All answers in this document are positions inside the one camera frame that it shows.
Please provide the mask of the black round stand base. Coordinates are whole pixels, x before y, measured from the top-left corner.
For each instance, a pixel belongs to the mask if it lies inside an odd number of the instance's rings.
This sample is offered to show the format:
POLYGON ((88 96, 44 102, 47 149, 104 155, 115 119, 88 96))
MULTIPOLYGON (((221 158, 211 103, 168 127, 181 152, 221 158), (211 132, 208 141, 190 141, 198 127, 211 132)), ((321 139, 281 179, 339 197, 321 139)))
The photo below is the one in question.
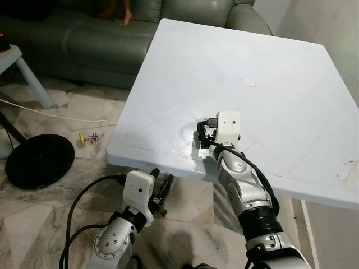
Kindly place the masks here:
POLYGON ((74 158, 74 146, 65 137, 41 134, 11 151, 5 172, 8 182, 19 189, 43 189, 64 177, 74 158))

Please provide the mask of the black stand pole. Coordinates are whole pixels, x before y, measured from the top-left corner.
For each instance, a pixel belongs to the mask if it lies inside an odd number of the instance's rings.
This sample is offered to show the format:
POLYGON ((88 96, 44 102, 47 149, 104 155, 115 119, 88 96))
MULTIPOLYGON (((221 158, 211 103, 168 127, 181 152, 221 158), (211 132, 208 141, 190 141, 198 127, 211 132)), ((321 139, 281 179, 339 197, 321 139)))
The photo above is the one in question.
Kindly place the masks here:
POLYGON ((26 143, 26 138, 15 126, 7 119, 5 115, 0 111, 0 126, 2 126, 12 138, 14 138, 19 144, 26 143))

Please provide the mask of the grey-green leather sofa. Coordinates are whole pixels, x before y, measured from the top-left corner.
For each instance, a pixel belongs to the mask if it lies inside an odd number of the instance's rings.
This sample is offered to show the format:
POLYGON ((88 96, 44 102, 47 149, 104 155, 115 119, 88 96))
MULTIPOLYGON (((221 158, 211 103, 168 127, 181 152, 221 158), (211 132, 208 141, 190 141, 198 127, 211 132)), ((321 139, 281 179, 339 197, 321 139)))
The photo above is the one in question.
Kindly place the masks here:
POLYGON ((0 33, 20 47, 38 75, 129 90, 161 20, 187 21, 271 34, 255 0, 131 0, 111 18, 98 14, 108 0, 0 0, 0 33))

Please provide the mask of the red and black object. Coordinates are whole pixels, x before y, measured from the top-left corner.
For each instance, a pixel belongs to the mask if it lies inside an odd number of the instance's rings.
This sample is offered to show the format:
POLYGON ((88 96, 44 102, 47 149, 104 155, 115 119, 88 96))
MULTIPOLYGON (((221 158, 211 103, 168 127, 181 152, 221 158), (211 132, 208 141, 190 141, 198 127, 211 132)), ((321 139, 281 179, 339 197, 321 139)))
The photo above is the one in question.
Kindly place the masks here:
POLYGON ((0 33, 0 52, 6 52, 11 49, 10 44, 8 43, 5 35, 0 33))

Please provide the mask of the white plastic square table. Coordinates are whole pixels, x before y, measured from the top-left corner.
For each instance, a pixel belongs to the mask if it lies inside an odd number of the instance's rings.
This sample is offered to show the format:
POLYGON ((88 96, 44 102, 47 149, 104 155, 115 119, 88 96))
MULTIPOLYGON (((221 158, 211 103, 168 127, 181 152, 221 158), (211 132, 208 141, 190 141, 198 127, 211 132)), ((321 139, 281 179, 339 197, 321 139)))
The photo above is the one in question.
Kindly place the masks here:
POLYGON ((220 111, 240 113, 238 150, 277 196, 358 209, 359 111, 321 44, 161 20, 106 159, 215 181, 196 125, 220 111))

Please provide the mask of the small light blue table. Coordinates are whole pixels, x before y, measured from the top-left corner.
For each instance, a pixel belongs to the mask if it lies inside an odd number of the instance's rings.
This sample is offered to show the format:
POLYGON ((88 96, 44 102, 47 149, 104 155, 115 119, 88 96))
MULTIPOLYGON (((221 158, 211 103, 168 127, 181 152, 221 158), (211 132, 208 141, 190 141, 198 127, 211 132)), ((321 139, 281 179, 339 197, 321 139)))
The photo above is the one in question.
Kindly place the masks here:
POLYGON ((26 82, 28 82, 29 87, 31 87, 44 108, 53 108, 56 105, 56 101, 49 95, 28 63, 23 59, 20 48, 13 44, 10 45, 10 49, 0 52, 0 75, 8 70, 11 65, 16 65, 20 70, 26 82))

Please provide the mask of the person's bare foot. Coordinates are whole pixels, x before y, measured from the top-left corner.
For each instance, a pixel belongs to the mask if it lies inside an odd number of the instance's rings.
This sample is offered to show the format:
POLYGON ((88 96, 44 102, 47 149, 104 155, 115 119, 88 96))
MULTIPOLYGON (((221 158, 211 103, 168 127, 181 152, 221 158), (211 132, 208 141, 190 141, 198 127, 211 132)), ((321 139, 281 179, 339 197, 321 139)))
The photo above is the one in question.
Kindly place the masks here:
POLYGON ((133 18, 133 13, 131 11, 131 0, 122 0, 123 2, 123 20, 121 26, 127 26, 129 21, 133 18))
POLYGON ((108 0, 108 4, 106 5, 105 10, 101 11, 98 14, 98 17, 104 18, 105 20, 111 18, 113 15, 115 15, 117 7, 118 7, 118 0, 108 0))

